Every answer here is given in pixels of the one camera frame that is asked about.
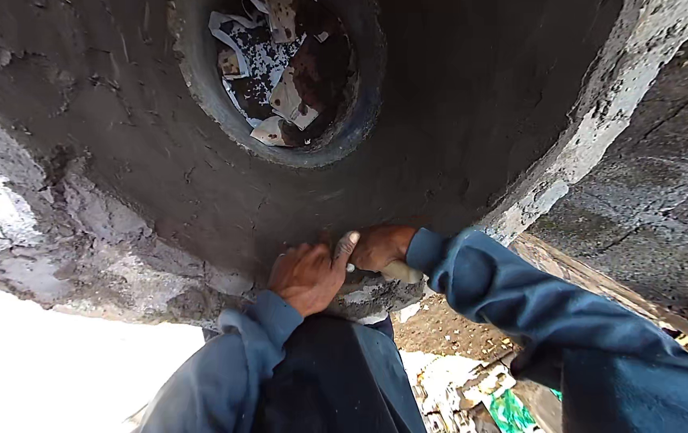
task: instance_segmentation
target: left hand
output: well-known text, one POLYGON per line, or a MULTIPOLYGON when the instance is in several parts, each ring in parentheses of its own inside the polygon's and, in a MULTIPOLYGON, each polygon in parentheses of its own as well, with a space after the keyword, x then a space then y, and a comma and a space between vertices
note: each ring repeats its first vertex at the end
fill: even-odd
POLYGON ((333 256, 325 243, 289 248, 274 262, 269 290, 304 318, 325 310, 344 284, 349 256, 359 240, 358 232, 345 234, 333 256))

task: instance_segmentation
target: trowel handle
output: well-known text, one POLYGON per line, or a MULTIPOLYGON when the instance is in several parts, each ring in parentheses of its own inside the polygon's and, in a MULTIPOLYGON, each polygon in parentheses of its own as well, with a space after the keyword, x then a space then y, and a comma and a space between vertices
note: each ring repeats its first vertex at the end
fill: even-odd
POLYGON ((399 280, 403 283, 414 284, 424 279, 424 273, 408 266, 404 261, 393 261, 382 269, 386 278, 399 280))

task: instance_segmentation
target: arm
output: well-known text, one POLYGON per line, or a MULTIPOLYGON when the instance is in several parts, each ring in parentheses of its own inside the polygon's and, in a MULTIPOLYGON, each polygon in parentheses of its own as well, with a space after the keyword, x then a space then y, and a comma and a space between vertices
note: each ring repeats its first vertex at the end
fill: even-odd
POLYGON ((272 377, 284 359, 283 344, 304 318, 333 300, 359 236, 347 233, 335 255, 323 243, 304 243, 281 254, 269 290, 243 314, 221 313, 223 334, 206 342, 173 373, 149 403, 140 432, 250 431, 259 385, 272 377))
POLYGON ((468 229, 446 240, 421 229, 406 260, 429 275, 430 287, 454 310, 517 339, 525 351, 516 367, 564 348, 688 363, 688 353, 656 325, 535 269, 482 232, 468 229))
POLYGON ((248 431, 258 386, 284 358, 282 345, 303 318, 270 291, 244 314, 226 310, 222 335, 173 373, 149 403, 140 432, 248 431))
POLYGON ((688 353, 648 320, 536 270, 482 232, 388 232, 371 243, 364 231, 355 265, 378 270, 406 260, 454 310, 519 340, 512 373, 563 391, 564 431, 688 425, 688 353))

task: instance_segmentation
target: hand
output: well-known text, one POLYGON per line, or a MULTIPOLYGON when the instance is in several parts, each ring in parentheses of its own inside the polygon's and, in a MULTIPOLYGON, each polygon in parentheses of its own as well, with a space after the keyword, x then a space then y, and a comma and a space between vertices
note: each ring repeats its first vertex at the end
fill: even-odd
POLYGON ((394 225, 364 229, 350 261, 360 269, 376 272, 393 261, 406 261, 408 245, 416 231, 410 226, 394 225))
POLYGON ((345 234, 333 257, 327 243, 289 248, 274 261, 269 290, 301 317, 325 310, 344 284, 346 264, 359 239, 358 232, 345 234))

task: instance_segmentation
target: wooden plank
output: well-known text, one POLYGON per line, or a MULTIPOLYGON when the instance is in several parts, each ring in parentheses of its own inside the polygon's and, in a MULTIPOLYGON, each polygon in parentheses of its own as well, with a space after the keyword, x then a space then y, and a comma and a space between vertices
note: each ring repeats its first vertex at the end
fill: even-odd
POLYGON ((544 385, 518 380, 512 392, 531 412, 536 424, 546 433, 562 433, 563 408, 560 400, 544 385))
POLYGON ((629 310, 653 321, 657 326, 661 326, 660 322, 665 322, 688 336, 688 319, 643 299, 628 287, 567 256, 535 236, 523 233, 512 241, 510 248, 542 271, 576 284, 585 290, 616 300, 629 310))

